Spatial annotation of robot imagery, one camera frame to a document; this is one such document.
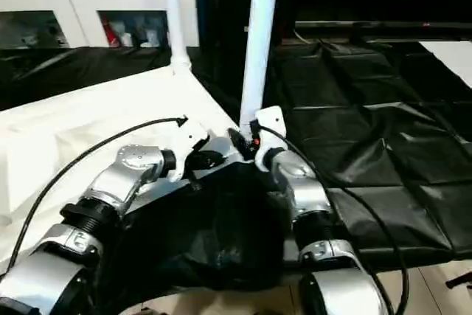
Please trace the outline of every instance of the cabinet door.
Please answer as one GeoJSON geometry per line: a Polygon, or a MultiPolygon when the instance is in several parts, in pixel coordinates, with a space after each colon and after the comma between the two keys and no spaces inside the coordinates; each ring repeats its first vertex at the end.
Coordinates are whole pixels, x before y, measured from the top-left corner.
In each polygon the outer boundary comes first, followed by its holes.
{"type": "MultiPolygon", "coordinates": [[[[90,46],[109,46],[101,15],[106,12],[164,12],[166,0],[72,0],[90,46]]],[[[198,46],[197,10],[195,0],[181,0],[184,40],[187,46],[198,46]]]]}
{"type": "Polygon", "coordinates": [[[39,23],[54,21],[58,26],[55,31],[66,39],[64,46],[88,46],[70,0],[0,0],[0,25],[4,24],[4,32],[11,31],[5,23],[16,19],[27,26],[32,26],[35,20],[39,23]]]}

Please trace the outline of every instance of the white bracket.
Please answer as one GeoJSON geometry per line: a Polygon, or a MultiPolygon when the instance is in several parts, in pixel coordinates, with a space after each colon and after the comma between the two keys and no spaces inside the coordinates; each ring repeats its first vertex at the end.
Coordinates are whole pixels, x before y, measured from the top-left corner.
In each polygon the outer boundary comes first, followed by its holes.
{"type": "MultiPolygon", "coordinates": [[[[270,128],[277,133],[281,134],[283,137],[287,134],[287,129],[285,128],[285,122],[283,120],[282,110],[279,106],[272,106],[268,108],[263,108],[256,112],[256,119],[260,125],[270,128]]],[[[264,165],[264,156],[267,152],[273,148],[284,148],[288,149],[287,144],[277,138],[270,132],[260,130],[260,146],[259,150],[256,153],[255,164],[257,168],[264,173],[268,172],[268,168],[264,165]]]]}
{"type": "Polygon", "coordinates": [[[168,179],[171,182],[179,181],[184,175],[185,160],[193,148],[202,140],[208,137],[208,132],[194,120],[187,120],[172,137],[169,149],[172,150],[176,156],[176,168],[171,170],[168,174],[168,179]]]}

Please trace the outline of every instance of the white table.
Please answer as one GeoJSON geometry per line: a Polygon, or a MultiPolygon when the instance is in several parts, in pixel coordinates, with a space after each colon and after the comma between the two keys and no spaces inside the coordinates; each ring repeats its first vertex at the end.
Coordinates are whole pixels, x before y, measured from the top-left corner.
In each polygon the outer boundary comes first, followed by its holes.
{"type": "MultiPolygon", "coordinates": [[[[0,112],[0,273],[28,210],[43,186],[68,162],[93,144],[139,123],[165,117],[199,121],[212,136],[227,136],[236,124],[188,69],[170,67],[90,86],[0,112]]],[[[74,202],[93,178],[114,161],[126,144],[165,148],[175,123],[154,125],[106,145],[67,173],[40,206],[24,241],[27,250],[53,224],[60,208],[74,202]]],[[[230,162],[239,159],[224,148],[230,162]]],[[[156,185],[138,200],[143,205],[183,185],[156,185]]]]}

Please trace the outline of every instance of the white frame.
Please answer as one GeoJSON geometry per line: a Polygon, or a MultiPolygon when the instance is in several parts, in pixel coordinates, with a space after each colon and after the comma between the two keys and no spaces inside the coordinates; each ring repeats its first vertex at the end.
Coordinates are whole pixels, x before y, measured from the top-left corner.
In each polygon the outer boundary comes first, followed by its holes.
{"type": "Polygon", "coordinates": [[[88,46],[70,0],[0,0],[0,12],[52,11],[71,48],[88,46]]]}

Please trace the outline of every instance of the floor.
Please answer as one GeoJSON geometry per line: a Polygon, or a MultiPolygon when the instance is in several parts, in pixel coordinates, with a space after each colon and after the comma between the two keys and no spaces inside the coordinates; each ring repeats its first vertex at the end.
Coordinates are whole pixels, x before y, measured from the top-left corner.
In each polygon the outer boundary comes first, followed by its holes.
{"type": "MultiPolygon", "coordinates": [[[[465,285],[449,290],[444,282],[468,271],[472,261],[455,261],[438,266],[410,269],[410,296],[406,315],[470,315],[472,293],[465,285]]],[[[399,271],[379,274],[393,303],[401,295],[399,271]]],[[[194,291],[162,297],[129,308],[122,315],[133,315],[143,307],[169,315],[302,315],[296,286],[285,286],[257,293],[194,291]]]]}

